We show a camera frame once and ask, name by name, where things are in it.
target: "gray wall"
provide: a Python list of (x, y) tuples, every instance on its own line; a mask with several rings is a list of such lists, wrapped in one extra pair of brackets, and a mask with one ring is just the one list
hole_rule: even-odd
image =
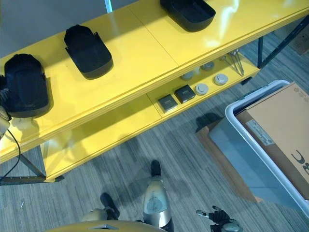
[[(113, 9), (135, 0), (112, 0)], [(104, 0), (0, 0), (0, 57), (106, 13)]]

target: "label on box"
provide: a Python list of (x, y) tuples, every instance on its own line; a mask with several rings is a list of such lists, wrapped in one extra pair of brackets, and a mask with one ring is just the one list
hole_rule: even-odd
[(253, 133), (265, 146), (274, 144), (274, 141), (271, 139), (271, 137), (254, 119), (246, 122), (246, 125), (253, 131)]

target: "lower shelf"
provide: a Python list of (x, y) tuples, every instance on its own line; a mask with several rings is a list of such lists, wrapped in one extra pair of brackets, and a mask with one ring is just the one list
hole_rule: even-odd
[[(228, 66), (224, 61), (221, 61), (220, 59), (214, 60), (214, 67), (210, 71), (204, 71), (201, 68), (194, 69), (194, 76), (190, 80), (182, 80), (181, 78), (174, 79), (165, 85), (161, 86), (160, 88), (157, 88), (151, 92), (149, 92), (147, 95), (156, 107), (157, 111), (160, 113), (162, 117), (171, 117), (175, 114), (178, 114), (179, 112), (182, 112), (190, 107), (192, 107), (195, 104), (198, 104), (202, 101), (204, 101), (207, 98), (210, 98), (219, 92), (222, 92), (223, 90), (230, 88), (231, 86), (239, 83), (240, 81), (250, 77), (255, 76), (259, 69), (255, 67), (248, 59), (246, 59), (242, 54), (240, 54), (240, 60), (244, 69), (244, 76), (240, 76), (237, 72), (234, 71), (230, 66)], [(214, 77), (219, 74), (225, 74), (228, 77), (228, 82), (223, 85), (219, 86), (215, 84)], [(199, 96), (196, 95), (193, 99), (187, 101), (184, 104), (181, 104), (177, 97), (174, 94), (174, 91), (185, 86), (189, 85), (191, 89), (195, 89), (195, 86), (198, 84), (206, 84), (209, 88), (206, 95)], [(158, 103), (158, 100), (168, 94), (171, 94), (174, 100), (177, 102), (177, 108), (175, 110), (169, 111), (167, 113), (164, 113), (161, 106)]]
[[(172, 80), (147, 95), (143, 95), (41, 144), (47, 176), (46, 181), (53, 181), (56, 177), (93, 159), (114, 146), (232, 87), (250, 76), (255, 76), (259, 69), (244, 56), (240, 57), (245, 71), (244, 76), (240, 76), (226, 63), (217, 59), (214, 61), (215, 66), (211, 71), (203, 71), (197, 68), (194, 70), (195, 75), (189, 81), (184, 81), (181, 78)], [(214, 76), (218, 73), (228, 76), (228, 82), (223, 86), (218, 86), (213, 81)], [(194, 89), (196, 84), (199, 83), (204, 83), (209, 87), (208, 93), (204, 96), (196, 95), (190, 101), (180, 104), (173, 92), (184, 85), (190, 85)], [(173, 111), (164, 113), (157, 100), (167, 94), (172, 94), (178, 106)]]
[(46, 181), (93, 159), (113, 146), (136, 136), (161, 119), (143, 95), (79, 127), (41, 144)]

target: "yellow shelf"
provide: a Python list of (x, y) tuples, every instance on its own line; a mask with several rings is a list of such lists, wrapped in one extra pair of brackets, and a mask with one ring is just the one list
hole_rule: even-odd
[[(180, 77), (177, 79), (174, 79), (170, 82), (168, 82), (165, 85), (162, 85), (160, 88), (155, 89), (149, 93), (147, 93), (148, 97), (156, 107), (157, 111), (160, 113), (162, 117), (171, 117), (175, 114), (178, 114), (193, 105), (196, 105), (205, 99), (216, 95), (217, 93), (237, 84), (238, 82), (248, 78), (248, 77), (254, 77), (259, 69), (255, 67), (254, 64), (252, 64), (248, 59), (246, 59), (242, 54), (240, 54), (240, 60), (242, 63), (242, 66), (244, 68), (244, 76), (240, 76), (237, 72), (235, 72), (231, 67), (229, 67), (224, 61), (221, 61), (220, 59), (214, 60), (214, 68), (210, 71), (204, 71), (201, 68), (197, 67), (194, 69), (194, 76), (190, 80), (182, 80)], [(226, 56), (227, 60), (232, 63), (229, 56)], [(214, 83), (214, 77), (219, 74), (225, 74), (228, 77), (228, 82), (223, 85), (219, 86)], [(196, 95), (193, 99), (187, 101), (184, 104), (181, 104), (177, 97), (174, 94), (174, 91), (185, 86), (189, 85), (191, 89), (195, 90), (195, 86), (197, 84), (206, 84), (209, 88), (206, 95)], [(171, 94), (175, 101), (177, 102), (177, 108), (165, 113), (161, 106), (158, 103), (158, 100), (168, 94)]]
[(47, 181), (123, 143), (161, 119), (143, 95), (41, 144)]
[[(112, 147), (235, 85), (243, 79), (255, 76), (259, 69), (242, 55), (240, 55), (240, 58), (245, 70), (244, 76), (237, 74), (224, 61), (215, 60), (215, 66), (211, 71), (203, 71), (197, 68), (194, 77), (189, 81), (180, 78), (175, 79), (149, 92), (147, 95), (143, 95), (41, 144), (47, 181), (52, 182), (56, 177), (93, 159)], [(229, 78), (224, 86), (218, 86), (213, 82), (213, 77), (218, 73), (223, 73)], [(208, 85), (209, 91), (206, 95), (195, 96), (195, 98), (184, 104), (180, 104), (173, 95), (176, 89), (184, 85), (189, 84), (194, 89), (198, 83)], [(173, 95), (178, 102), (178, 107), (165, 114), (158, 105), (157, 100), (167, 94)]]
[(214, 60), (309, 13), (308, 0), (206, 2), (216, 15), (209, 26), (197, 32), (182, 29), (159, 0), (139, 0), (128, 7), (178, 65), (196, 62), (197, 58), (204, 63)]
[[(53, 107), (47, 114), (11, 121), (10, 130), (22, 151), (150, 93), (309, 12), (308, 0), (208, 0), (207, 3), (216, 10), (216, 16), (199, 32), (183, 30), (161, 8), (159, 0), (139, 0), (85, 22), (83, 25), (99, 33), (114, 61), (114, 67), (95, 80), (85, 79), (67, 54), (65, 32), (0, 59), (3, 74), (4, 63), (14, 54), (32, 54), (42, 63), (51, 89)], [(14, 141), (7, 135), (0, 141), (0, 151), (0, 163), (18, 155)]]
[[(42, 117), (12, 119), (10, 130), (22, 151), (129, 102), (136, 98), (131, 94), (139, 87), (146, 87), (154, 78), (178, 67), (128, 8), (83, 25), (97, 31), (112, 54), (113, 68), (98, 79), (87, 80), (79, 72), (65, 50), (65, 32), (16, 52), (32, 54), (42, 63), (53, 101), (52, 109)], [(4, 73), (5, 62), (14, 54), (0, 60), (0, 73)], [(9, 136), (0, 140), (0, 151), (0, 163), (18, 154)]]

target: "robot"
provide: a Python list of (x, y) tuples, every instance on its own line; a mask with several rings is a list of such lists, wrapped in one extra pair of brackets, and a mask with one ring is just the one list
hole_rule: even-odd
[[(119, 211), (116, 208), (109, 194), (101, 195), (101, 202), (104, 209), (95, 209), (85, 215), (81, 223), (59, 227), (46, 232), (85, 232), (92, 229), (119, 230), (123, 232), (174, 232), (174, 225), (171, 218), (171, 210), (167, 192), (161, 179), (160, 163), (157, 160), (151, 163), (151, 181), (144, 197), (143, 220), (118, 221)], [(214, 213), (205, 213), (197, 210), (199, 216), (207, 217), (215, 225), (211, 225), (211, 232), (242, 232), (239, 223), (231, 219), (229, 215), (217, 206)]]

